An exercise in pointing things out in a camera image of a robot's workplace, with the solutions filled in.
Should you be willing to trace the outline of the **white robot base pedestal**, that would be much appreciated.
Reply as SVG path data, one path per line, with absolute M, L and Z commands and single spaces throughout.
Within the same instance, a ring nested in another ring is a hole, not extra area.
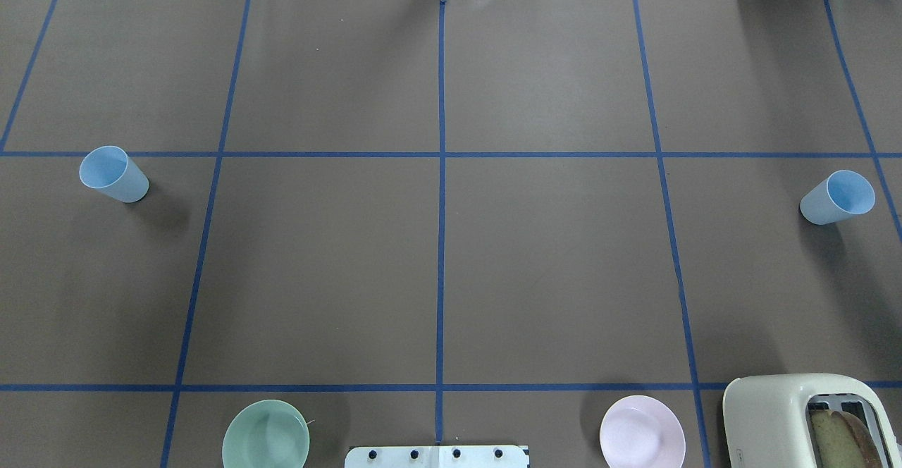
M 529 448 L 520 445 L 359 446 L 345 467 L 529 467 Z

